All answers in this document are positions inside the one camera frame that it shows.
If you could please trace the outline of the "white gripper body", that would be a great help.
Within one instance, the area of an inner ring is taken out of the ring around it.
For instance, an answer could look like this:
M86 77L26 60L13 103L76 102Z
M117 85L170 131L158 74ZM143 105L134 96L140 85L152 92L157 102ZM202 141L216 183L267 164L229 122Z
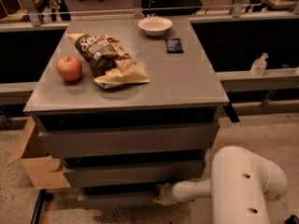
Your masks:
M152 199L155 203L166 206L175 203L172 193L173 185L171 183L157 184L155 188L158 190L157 196Z

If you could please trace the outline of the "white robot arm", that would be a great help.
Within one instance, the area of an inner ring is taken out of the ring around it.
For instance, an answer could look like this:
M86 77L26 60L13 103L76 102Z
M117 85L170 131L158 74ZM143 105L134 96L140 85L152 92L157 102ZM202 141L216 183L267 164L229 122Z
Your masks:
M159 184L153 201L173 205L209 197L214 224L270 224L266 203L282 199L287 188L287 176L277 164L230 146L215 154L209 179Z

